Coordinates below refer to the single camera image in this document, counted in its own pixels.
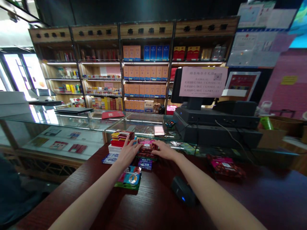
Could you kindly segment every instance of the laptop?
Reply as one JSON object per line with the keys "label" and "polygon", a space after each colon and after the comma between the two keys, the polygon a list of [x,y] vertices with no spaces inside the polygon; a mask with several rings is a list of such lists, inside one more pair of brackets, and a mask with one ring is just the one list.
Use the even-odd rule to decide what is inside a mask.
{"label": "laptop", "polygon": [[54,111],[59,113],[74,113],[74,114],[80,114],[85,112],[93,111],[93,108],[81,108],[81,107],[72,107],[72,108],[63,108],[63,109],[56,109]]}

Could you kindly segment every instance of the dark wooden countertop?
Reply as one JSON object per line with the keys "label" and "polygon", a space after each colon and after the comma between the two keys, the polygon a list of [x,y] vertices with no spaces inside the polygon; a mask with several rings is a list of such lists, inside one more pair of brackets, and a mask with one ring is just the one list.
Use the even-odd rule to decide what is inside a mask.
{"label": "dark wooden countertop", "polygon": [[[101,163],[107,154],[108,147],[104,145],[22,219],[17,228],[48,229],[70,204],[108,170],[110,165]],[[194,156],[187,158],[212,176],[205,160]],[[307,229],[305,176],[285,169],[248,164],[239,166],[247,174],[245,180],[218,178],[217,181],[265,227],[269,230]],[[176,175],[183,177],[175,163],[159,159],[154,163],[152,172],[142,170],[139,191],[113,188],[91,229],[215,229],[200,204],[188,208],[172,192],[170,185]]]}

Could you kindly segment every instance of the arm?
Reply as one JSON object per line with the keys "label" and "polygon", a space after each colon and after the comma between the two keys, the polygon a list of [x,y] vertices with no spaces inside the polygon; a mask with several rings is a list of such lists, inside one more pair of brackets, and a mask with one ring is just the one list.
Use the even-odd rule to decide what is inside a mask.
{"label": "arm", "polygon": [[127,145],[128,139],[129,136],[116,162],[59,216],[50,230],[79,230],[91,227],[114,184],[142,146],[133,145],[135,141],[130,141]]}
{"label": "arm", "polygon": [[160,151],[154,150],[152,153],[173,160],[178,165],[218,229],[266,229],[240,202],[184,155],[162,141],[156,141],[154,144]]}

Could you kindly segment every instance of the pink sign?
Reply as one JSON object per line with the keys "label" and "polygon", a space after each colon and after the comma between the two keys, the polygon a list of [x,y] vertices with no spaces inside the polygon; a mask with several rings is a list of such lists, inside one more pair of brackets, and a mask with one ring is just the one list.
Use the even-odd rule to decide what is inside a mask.
{"label": "pink sign", "polygon": [[113,82],[105,82],[105,87],[113,88]]}
{"label": "pink sign", "polygon": [[220,97],[227,73],[227,67],[183,67],[179,96]]}

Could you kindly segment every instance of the forearm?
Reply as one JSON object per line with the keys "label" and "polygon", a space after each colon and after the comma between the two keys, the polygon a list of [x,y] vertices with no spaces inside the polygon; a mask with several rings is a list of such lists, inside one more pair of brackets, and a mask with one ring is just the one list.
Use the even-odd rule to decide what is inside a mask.
{"label": "forearm", "polygon": [[49,229],[89,229],[124,170],[119,164],[119,162],[115,162],[59,216]]}
{"label": "forearm", "polygon": [[218,229],[266,229],[240,202],[184,155],[174,161]]}

